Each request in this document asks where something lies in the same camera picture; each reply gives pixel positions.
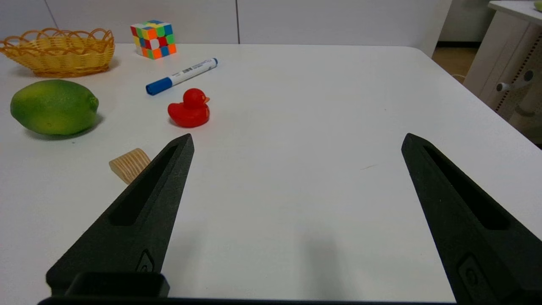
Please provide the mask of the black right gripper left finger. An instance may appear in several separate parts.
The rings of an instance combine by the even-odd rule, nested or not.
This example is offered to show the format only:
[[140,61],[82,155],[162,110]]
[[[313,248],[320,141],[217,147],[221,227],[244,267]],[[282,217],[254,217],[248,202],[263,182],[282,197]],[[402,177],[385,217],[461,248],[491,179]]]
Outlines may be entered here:
[[47,271],[52,295],[84,272],[161,271],[194,151],[186,134],[151,160]]

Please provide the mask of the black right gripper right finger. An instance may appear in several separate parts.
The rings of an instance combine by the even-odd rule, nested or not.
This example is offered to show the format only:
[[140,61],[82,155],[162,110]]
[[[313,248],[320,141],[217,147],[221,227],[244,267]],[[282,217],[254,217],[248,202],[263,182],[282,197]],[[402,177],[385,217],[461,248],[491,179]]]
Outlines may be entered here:
[[426,139],[401,153],[457,303],[540,305],[540,239]]

